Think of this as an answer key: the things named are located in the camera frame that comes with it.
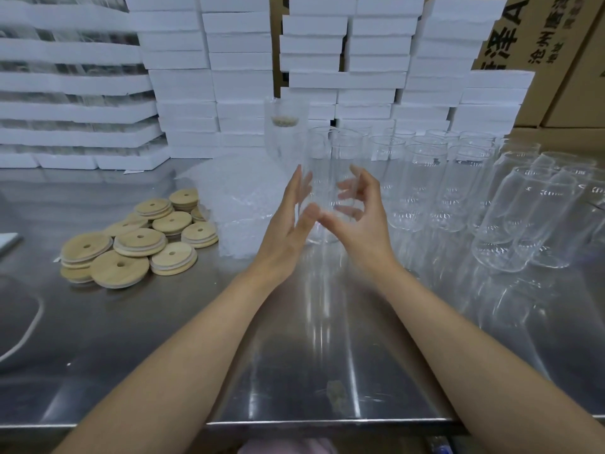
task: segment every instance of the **person's left hand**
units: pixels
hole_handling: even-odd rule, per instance
[[[273,287],[294,272],[308,233],[321,214],[320,207],[311,203],[300,214],[298,223],[294,226],[294,210],[301,194],[301,177],[302,170],[299,166],[285,187],[281,204],[271,218],[261,248],[249,267],[255,275],[267,278],[267,282]]]

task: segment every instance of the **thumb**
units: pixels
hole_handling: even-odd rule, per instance
[[[311,203],[298,217],[296,228],[290,233],[290,239],[297,249],[302,249],[307,241],[308,233],[315,226],[315,222],[320,217],[320,206]]]
[[[324,228],[330,231],[334,236],[338,237],[338,240],[343,244],[346,244],[349,237],[350,226],[334,213],[322,211],[319,219],[317,220]]]

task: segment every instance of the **person's right hand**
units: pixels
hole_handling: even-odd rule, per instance
[[[351,171],[359,177],[357,190],[352,190],[357,184],[356,179],[345,180],[338,184],[343,190],[338,197],[359,199],[364,203],[365,211],[356,207],[336,206],[336,210],[353,217],[356,223],[347,223],[334,213],[323,210],[318,221],[338,237],[353,262],[375,281],[386,265],[398,263],[391,248],[387,214],[382,206],[380,182],[365,169],[351,166]]]

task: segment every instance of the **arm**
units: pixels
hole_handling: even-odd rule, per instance
[[[204,424],[255,313],[294,270],[320,214],[311,204],[294,227],[294,173],[254,262],[201,313],[120,383],[54,454],[177,454]]]
[[[365,212],[323,212],[319,221],[373,280],[418,345],[468,430],[493,453],[597,452],[605,429],[553,383],[424,288],[396,260],[380,184],[360,173]]]

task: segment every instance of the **stainless steel tabletop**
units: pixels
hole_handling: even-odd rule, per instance
[[[64,241],[122,219],[132,206],[190,186],[190,161],[152,172],[0,170],[0,232],[23,240],[0,255],[0,355],[44,313],[25,346],[0,363],[0,428],[75,426],[159,344],[246,266],[217,246],[172,277],[124,290],[69,285]],[[598,418],[605,418],[602,249],[579,267],[491,274],[469,237],[393,232],[421,280]],[[308,247],[296,273],[254,318],[212,412],[218,431],[388,427],[461,430],[455,412],[390,307],[339,244]]]

